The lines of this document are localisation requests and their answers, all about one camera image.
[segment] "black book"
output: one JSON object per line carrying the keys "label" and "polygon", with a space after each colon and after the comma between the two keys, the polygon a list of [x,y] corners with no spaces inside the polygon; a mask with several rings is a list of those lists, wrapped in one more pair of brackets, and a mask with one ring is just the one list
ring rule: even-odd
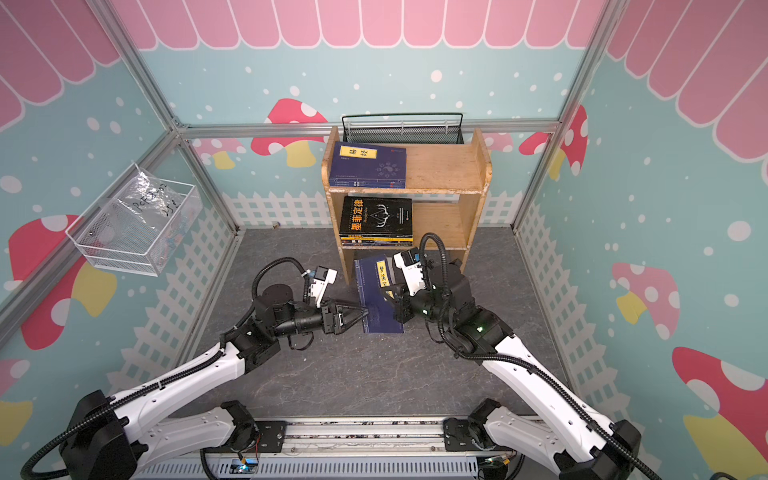
{"label": "black book", "polygon": [[411,199],[345,197],[339,236],[342,241],[413,241]]}

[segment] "book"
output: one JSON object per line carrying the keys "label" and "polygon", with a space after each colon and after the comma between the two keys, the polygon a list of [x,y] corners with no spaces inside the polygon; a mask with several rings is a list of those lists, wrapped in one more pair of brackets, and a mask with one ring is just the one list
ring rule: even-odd
{"label": "book", "polygon": [[410,198],[345,197],[341,210],[341,240],[413,241]]}
{"label": "book", "polygon": [[337,141],[328,183],[331,187],[405,188],[406,149]]}
{"label": "book", "polygon": [[382,286],[395,282],[392,258],[383,253],[355,260],[357,293],[360,305],[368,309],[362,328],[366,333],[403,333],[402,323],[395,320],[395,309],[381,293]]}

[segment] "gray floor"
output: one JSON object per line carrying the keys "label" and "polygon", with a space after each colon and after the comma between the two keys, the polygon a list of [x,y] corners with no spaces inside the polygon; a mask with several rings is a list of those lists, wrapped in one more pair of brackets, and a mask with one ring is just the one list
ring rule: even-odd
{"label": "gray floor", "polygon": [[[210,348],[217,334],[248,308],[255,273],[284,256],[297,258],[305,268],[341,270],[331,229],[248,230],[198,353]],[[566,382],[511,230],[478,229],[465,274],[478,305],[506,321],[534,356]],[[300,295],[303,281],[295,267],[286,264],[269,272],[260,290],[272,283],[287,283]],[[358,300],[356,287],[347,286],[341,277],[326,295]],[[423,322],[406,324],[401,335],[365,334],[362,325],[341,336],[320,334],[305,352],[288,349],[284,339],[281,343],[280,353],[258,370],[201,396],[174,416],[232,399],[262,417],[468,415],[486,397],[519,414],[532,413],[497,377],[433,343]]]}

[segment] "wooden shelf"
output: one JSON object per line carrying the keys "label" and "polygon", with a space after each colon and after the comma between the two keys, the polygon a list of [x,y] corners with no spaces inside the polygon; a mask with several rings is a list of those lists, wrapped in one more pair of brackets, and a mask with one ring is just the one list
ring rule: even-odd
{"label": "wooden shelf", "polygon": [[[424,233],[437,233],[450,257],[462,260],[464,270],[491,184],[491,156],[483,138],[482,132],[475,129],[472,142],[466,145],[393,145],[407,150],[406,188],[331,187],[328,176],[336,142],[339,141],[339,129],[334,127],[331,130],[321,171],[347,283],[351,283],[354,278],[355,250],[412,248],[343,246],[339,239],[339,222],[344,197],[348,194],[458,194],[458,202],[454,203],[413,202],[413,240],[418,246]],[[429,242],[427,248],[434,250],[436,246]]]}
{"label": "wooden shelf", "polygon": [[[344,250],[407,250],[418,246],[424,233],[437,233],[446,250],[467,250],[468,235],[472,225],[464,225],[458,204],[431,204],[413,202],[413,241],[415,245],[398,247],[371,247],[368,245],[342,245]],[[429,250],[437,247],[433,242]]]}
{"label": "wooden shelf", "polygon": [[355,194],[481,194],[475,146],[387,145],[406,149],[406,188],[328,187],[333,193]]}

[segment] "wire mesh basket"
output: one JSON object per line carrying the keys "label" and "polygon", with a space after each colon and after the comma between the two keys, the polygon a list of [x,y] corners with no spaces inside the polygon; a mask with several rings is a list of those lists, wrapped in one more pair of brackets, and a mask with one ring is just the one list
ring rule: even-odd
{"label": "wire mesh basket", "polygon": [[[153,187],[147,187],[146,182],[138,185],[147,174],[134,166],[139,174],[112,198],[94,202],[67,228],[67,236],[96,268],[158,276],[203,210],[203,202],[197,187],[192,184],[152,177],[157,180]],[[142,197],[147,203],[133,203],[136,207],[131,208],[121,198],[136,189],[144,192]],[[160,199],[157,190],[163,189],[182,197],[181,202],[156,200],[164,202],[157,210],[167,218],[147,221],[137,212],[145,204]],[[101,208],[93,214],[97,204],[101,204]]]}

